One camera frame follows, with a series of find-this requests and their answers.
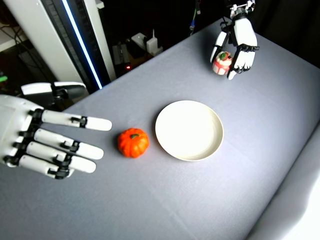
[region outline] pumpkin stem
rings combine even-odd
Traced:
[[[140,136],[139,134],[132,134],[132,135],[130,135],[130,138],[134,139],[135,137],[139,137],[139,136]]]

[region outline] round plate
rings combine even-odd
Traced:
[[[200,161],[218,150],[224,128],[218,115],[197,101],[176,101],[166,106],[155,123],[160,145],[173,157]]]

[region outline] blue light strip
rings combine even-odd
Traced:
[[[90,68],[91,68],[91,71],[92,71],[92,73],[93,73],[93,76],[94,76],[94,78],[95,78],[95,81],[96,81],[96,83],[98,84],[99,89],[102,89],[102,85],[101,85],[100,80],[99,80],[99,78],[98,78],[98,75],[97,75],[97,73],[96,73],[95,67],[94,67],[94,65],[92,64],[92,61],[91,61],[90,56],[89,56],[89,54],[88,54],[88,51],[87,51],[87,49],[86,49],[85,43],[84,43],[84,41],[83,41],[83,39],[82,39],[82,37],[81,37],[81,35],[80,35],[80,32],[79,32],[79,29],[78,29],[78,27],[77,27],[76,21],[75,21],[75,19],[74,19],[74,16],[73,16],[72,13],[71,13],[69,4],[68,4],[67,0],[62,0],[62,3],[63,3],[63,6],[64,6],[64,9],[66,10],[66,14],[68,15],[68,17],[69,17],[69,19],[70,19],[70,22],[71,22],[71,24],[72,24],[73,30],[74,30],[74,32],[75,32],[75,35],[76,35],[76,37],[77,37],[78,40],[79,40],[79,43],[80,43],[80,45],[81,45],[81,48],[82,48],[83,53],[84,53],[84,55],[85,55],[85,58],[86,58],[87,62],[89,63],[89,66],[90,66]]]

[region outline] white robotic hand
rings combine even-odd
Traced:
[[[92,173],[104,151],[96,146],[40,128],[42,123],[109,131],[109,120],[45,110],[26,99],[0,95],[0,163],[21,166],[54,179],[74,170]]]
[[[215,67],[214,61],[228,39],[236,46],[236,52],[227,73],[229,80],[232,80],[236,74],[246,72],[252,67],[255,51],[259,49],[255,31],[247,18],[248,13],[252,12],[254,8],[254,0],[247,1],[243,5],[234,4],[230,9],[232,23],[222,29],[213,47],[210,58],[210,62],[213,63],[212,68]]]

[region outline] small pumpkin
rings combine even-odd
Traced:
[[[138,128],[129,128],[118,137],[118,148],[128,158],[137,158],[144,154],[149,146],[148,135]]]

